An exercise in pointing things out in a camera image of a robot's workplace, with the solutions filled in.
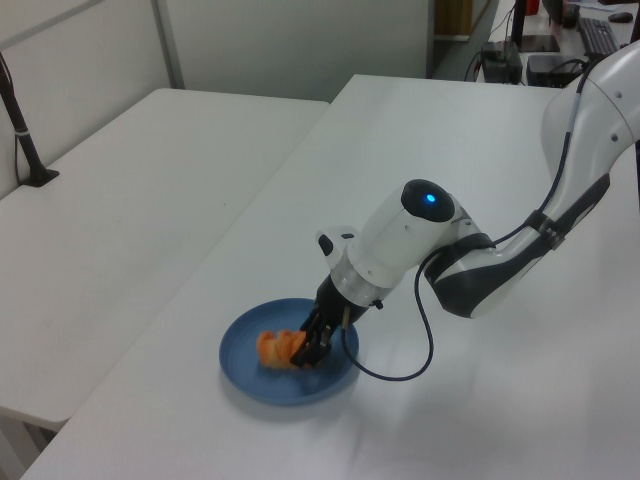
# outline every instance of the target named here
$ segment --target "black cable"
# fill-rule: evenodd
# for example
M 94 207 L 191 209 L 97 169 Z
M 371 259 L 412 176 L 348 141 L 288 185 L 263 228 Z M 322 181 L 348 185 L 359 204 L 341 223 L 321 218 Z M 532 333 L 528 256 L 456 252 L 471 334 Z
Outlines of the black cable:
M 582 89 L 584 88 L 584 84 L 586 83 L 587 78 L 589 77 L 589 74 L 592 72 L 595 66 L 598 63 L 600 63 L 600 60 L 602 59 L 596 58 L 593 62 L 589 64 L 587 69 L 582 74 L 582 77 L 580 78 L 580 82 L 578 83 L 578 88 L 576 89 L 577 95 L 582 94 Z M 564 136 L 564 145 L 562 146 L 562 155 L 560 155 L 560 163 L 558 164 L 558 171 L 556 172 L 556 176 L 553 179 L 553 183 L 551 184 L 551 189 L 549 190 L 549 193 L 547 193 L 547 196 L 543 200 L 542 205 L 540 205 L 540 208 L 538 208 L 539 212 L 542 212 L 547 207 L 547 205 L 551 201 L 551 197 L 553 197 L 553 194 L 556 193 L 558 185 L 560 184 L 560 177 L 562 177 L 562 172 L 564 171 L 564 165 L 567 162 L 567 155 L 569 154 L 570 144 L 571 144 L 571 131 L 569 130 L 567 131 L 567 133 L 565 133 L 565 136 Z
M 509 11 L 509 19 L 507 20 L 507 28 L 504 31 L 504 45 L 507 45 L 507 37 L 509 35 L 509 22 L 511 21 L 511 15 L 513 14 L 513 9 L 516 8 L 515 5 L 514 7 Z
M 420 277 L 422 276 L 422 272 L 424 271 L 427 264 L 431 261 L 431 259 L 436 255 L 438 255 L 445 248 L 446 247 L 437 248 L 436 250 L 431 252 L 427 256 L 427 258 L 424 259 L 424 261 L 420 264 L 420 267 L 418 267 L 418 271 L 416 272 L 416 278 L 413 282 L 413 291 L 416 295 L 416 303 L 418 304 L 418 310 L 420 310 L 420 316 L 422 317 L 422 322 L 424 323 L 424 327 L 427 330 L 427 337 L 429 338 L 429 355 L 427 356 L 427 360 L 424 362 L 424 365 L 422 365 L 420 370 L 412 373 L 411 375 L 407 375 L 405 377 L 388 377 L 386 375 L 380 375 L 379 373 L 372 372 L 371 370 L 363 366 L 360 362 L 358 362 L 358 360 L 356 360 L 353 354 L 349 351 L 349 347 L 347 347 L 347 340 L 346 340 L 347 330 L 344 327 L 342 328 L 342 331 L 340 332 L 340 341 L 342 342 L 342 348 L 344 350 L 344 353 L 347 355 L 349 360 L 351 360 L 351 362 L 356 367 L 358 367 L 367 375 L 375 377 L 378 380 L 385 380 L 387 382 L 406 382 L 407 380 L 412 380 L 416 377 L 419 377 L 427 370 L 427 368 L 429 368 L 429 365 L 431 364 L 431 360 L 433 359 L 433 333 L 431 332 L 431 326 L 429 325 L 427 314 L 424 311 L 424 307 L 422 306 L 422 300 L 420 299 L 420 289 L 419 289 Z
M 582 89 L 584 88 L 584 84 L 586 83 L 587 78 L 589 77 L 589 74 L 594 69 L 594 67 L 600 62 L 600 60 L 602 60 L 602 59 L 601 58 L 595 59 L 592 63 L 589 64 L 587 69 L 582 74 L 582 77 L 580 78 L 580 82 L 578 83 L 578 88 L 576 89 L 576 94 L 577 95 L 581 95 L 582 94 Z M 564 137 L 564 145 L 562 147 L 562 154 L 560 155 L 560 163 L 558 164 L 558 171 L 556 172 L 556 176 L 553 179 L 553 183 L 551 184 L 551 188 L 549 189 L 549 193 L 547 193 L 547 196 L 542 201 L 542 204 L 540 205 L 540 207 L 537 209 L 538 212 L 542 213 L 542 211 L 547 207 L 547 205 L 551 201 L 551 197 L 553 197 L 553 194 L 556 193 L 558 185 L 560 184 L 560 177 L 562 177 L 562 172 L 564 171 L 564 166 L 565 166 L 565 163 L 567 162 L 567 155 L 569 153 L 569 145 L 570 144 L 571 144 L 571 132 L 568 131 L 565 134 L 565 137 Z M 498 240 L 494 241 L 493 243 L 495 245 L 497 245 L 499 243 L 504 242 L 505 240 L 510 239 L 511 237 L 513 237 L 514 235 L 519 233 L 522 229 L 524 229 L 524 227 L 526 227 L 526 225 L 523 223 L 523 224 L 519 225 L 516 229 L 514 229 L 513 231 L 511 231 L 510 233 L 508 233 L 504 237 L 500 237 Z
M 573 66 L 573 68 L 576 68 L 578 65 L 580 65 L 582 67 L 582 70 L 584 71 L 585 67 L 587 66 L 587 62 L 585 62 L 584 60 L 580 60 L 579 58 L 573 58 L 571 60 L 567 60 L 566 62 L 562 62 L 558 65 L 556 65 L 555 67 L 553 67 L 551 70 L 549 70 L 547 72 L 547 75 L 555 72 L 556 70 L 558 70 L 559 68 L 564 67 L 565 65 L 571 65 L 571 64 L 575 64 Z
M 471 58 L 471 61 L 469 62 L 469 66 L 467 67 L 467 71 L 464 74 L 464 81 L 467 81 L 467 77 L 469 76 L 469 69 L 471 68 L 471 65 L 473 65 L 473 61 L 476 59 L 476 57 L 480 55 L 480 52 L 476 52 L 475 55 Z
M 493 35 L 493 32 L 495 32 L 497 29 L 499 29 L 502 24 L 504 23 L 504 21 L 507 19 L 508 16 L 510 16 L 513 13 L 513 9 L 516 8 L 515 5 L 513 7 L 511 7 L 511 10 L 509 10 L 507 12 L 507 14 L 504 16 L 504 18 L 502 19 L 502 21 L 500 22 L 500 24 L 494 28 L 493 30 L 491 30 L 491 32 L 489 33 L 489 37 L 491 37 L 491 35 Z

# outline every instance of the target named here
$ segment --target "white table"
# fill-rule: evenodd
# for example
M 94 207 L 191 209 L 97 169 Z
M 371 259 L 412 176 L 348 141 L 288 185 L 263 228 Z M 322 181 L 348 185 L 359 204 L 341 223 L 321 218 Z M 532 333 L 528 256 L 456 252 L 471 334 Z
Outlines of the white table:
M 0 202 L 0 414 L 58 430 L 327 104 L 158 90 Z
M 327 274 L 317 228 L 362 227 L 409 179 L 447 188 L 494 238 L 518 224 L 551 183 L 538 132 L 554 93 L 354 77 L 24 479 L 635 478 L 631 149 L 600 205 L 493 313 L 454 317 L 423 285 L 436 342 L 423 377 L 360 375 L 331 399 L 279 408 L 236 391 L 218 364 L 240 314 L 314 295 Z M 357 323 L 361 359 L 387 374 L 426 355 L 409 277 Z
M 504 41 L 505 31 L 509 32 L 509 36 L 511 35 L 513 16 L 511 22 L 507 27 L 507 22 L 505 21 L 502 26 L 500 22 L 505 18 L 505 16 L 509 13 L 509 10 L 514 5 L 514 0 L 500 0 L 498 4 L 498 8 L 496 10 L 496 15 L 493 20 L 493 25 L 491 26 L 491 31 L 495 30 L 487 41 L 489 42 L 502 42 Z M 628 43 L 631 39 L 631 33 L 633 31 L 633 25 L 635 22 L 636 15 L 638 14 L 638 5 L 636 4 L 628 4 L 621 5 L 613 12 L 605 12 L 600 10 L 594 10 L 589 8 L 581 8 L 580 15 L 585 18 L 595 18 L 597 20 L 607 20 L 608 17 L 615 12 L 631 12 L 633 13 L 633 22 L 631 23 L 611 23 L 611 30 L 615 35 L 616 39 L 620 43 Z M 587 57 L 584 55 L 584 44 L 582 43 L 582 39 L 580 37 L 580 33 L 576 28 L 562 28 L 562 26 L 557 25 L 555 23 L 549 23 L 549 15 L 545 10 L 542 2 L 540 2 L 540 8 L 536 15 L 530 15 L 525 17 L 524 25 L 522 28 L 523 35 L 553 35 L 555 39 L 558 41 L 558 46 L 560 47 L 560 52 L 532 52 L 532 53 L 521 53 L 520 60 L 522 61 L 522 81 L 525 84 L 527 82 L 527 62 L 529 61 L 529 57 L 531 55 L 566 55 L 572 58 L 580 58 L 582 60 L 587 60 Z M 482 70 L 478 76 L 478 81 L 484 81 L 484 75 Z

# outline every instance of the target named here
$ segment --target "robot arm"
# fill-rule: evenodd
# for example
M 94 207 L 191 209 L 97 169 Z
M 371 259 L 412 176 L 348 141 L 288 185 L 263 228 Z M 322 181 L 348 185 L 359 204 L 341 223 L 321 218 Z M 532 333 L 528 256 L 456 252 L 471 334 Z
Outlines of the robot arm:
M 362 233 L 351 227 L 320 232 L 330 274 L 301 327 L 307 341 L 291 361 L 318 362 L 329 352 L 345 311 L 354 322 L 369 307 L 381 308 L 406 271 L 432 254 L 425 276 L 445 310 L 473 318 L 493 308 L 600 201 L 614 162 L 640 140 L 639 78 L 640 42 L 635 42 L 549 103 L 541 134 L 556 179 L 542 206 L 501 249 L 453 196 L 425 180 L 395 191 Z M 564 125 L 569 125 L 566 133 Z

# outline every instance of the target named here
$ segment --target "wall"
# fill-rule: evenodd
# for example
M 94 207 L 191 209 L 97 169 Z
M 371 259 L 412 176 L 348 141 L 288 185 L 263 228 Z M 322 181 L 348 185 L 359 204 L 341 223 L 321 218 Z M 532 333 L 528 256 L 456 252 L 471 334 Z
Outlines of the wall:
M 431 54 L 431 0 L 158 1 L 187 89 L 330 102 L 355 73 L 424 78 Z
M 103 0 L 3 55 L 45 165 L 169 86 L 151 0 Z M 0 107 L 0 198 L 15 187 L 13 127 Z

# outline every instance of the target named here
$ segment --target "black stand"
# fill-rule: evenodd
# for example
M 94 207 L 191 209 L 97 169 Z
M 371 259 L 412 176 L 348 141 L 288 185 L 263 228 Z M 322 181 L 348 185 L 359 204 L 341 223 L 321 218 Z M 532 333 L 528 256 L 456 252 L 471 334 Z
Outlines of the black stand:
M 42 165 L 36 146 L 33 144 L 31 134 L 18 106 L 18 101 L 13 92 L 13 84 L 8 75 L 9 72 L 6 72 L 4 66 L 0 64 L 0 95 L 2 96 L 2 101 L 7 108 L 9 118 L 11 118 L 11 123 L 13 124 L 13 128 L 22 146 L 22 151 L 31 169 L 31 175 L 27 180 L 23 181 L 22 184 L 31 187 L 41 187 L 57 177 L 59 173 L 55 170 L 47 170 L 44 168 L 44 165 Z

